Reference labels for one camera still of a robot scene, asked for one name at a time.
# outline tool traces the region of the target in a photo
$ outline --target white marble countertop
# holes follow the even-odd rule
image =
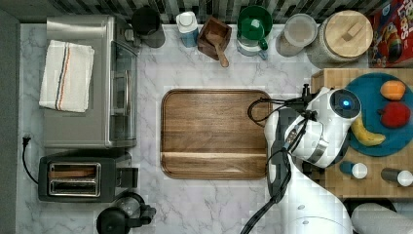
[[[274,36],[281,25],[274,26]],[[135,190],[157,209],[150,225],[131,233],[208,234],[240,233],[244,224],[269,199],[265,178],[259,180],[172,179],[160,166],[161,101],[175,88],[259,89],[273,98],[297,97],[304,83],[318,68],[306,54],[284,58],[270,41],[268,60],[245,57],[235,45],[236,31],[225,51],[227,68],[194,48],[185,48],[176,25],[164,25],[167,35],[160,49],[142,46],[138,58],[138,145],[131,149],[133,165],[139,167]],[[42,147],[43,112],[38,106],[45,65],[46,25],[21,27],[19,140],[32,133],[27,148],[29,168],[37,176]],[[365,59],[356,66],[366,67]],[[17,232],[97,233],[95,219],[110,204],[44,203],[37,199],[37,186],[18,168]],[[280,210],[273,206],[251,233],[280,233]]]

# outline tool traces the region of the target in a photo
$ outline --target striped towel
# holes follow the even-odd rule
[[[39,104],[56,110],[85,112],[93,64],[92,47],[52,40],[46,54]]]

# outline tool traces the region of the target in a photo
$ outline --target green mug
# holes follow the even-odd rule
[[[273,28],[271,14],[261,6],[249,6],[243,9],[237,20],[237,39],[246,46],[259,46],[268,49],[265,37]]]

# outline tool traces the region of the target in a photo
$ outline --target banana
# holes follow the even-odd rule
[[[362,123],[361,114],[353,122],[352,131],[358,141],[365,146],[378,145],[386,139],[384,135],[368,132]]]

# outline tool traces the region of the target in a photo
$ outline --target toaster oven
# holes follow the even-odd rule
[[[112,16],[51,17],[47,38],[92,46],[94,65],[86,112],[44,109],[45,147],[136,145],[137,49],[131,26]]]

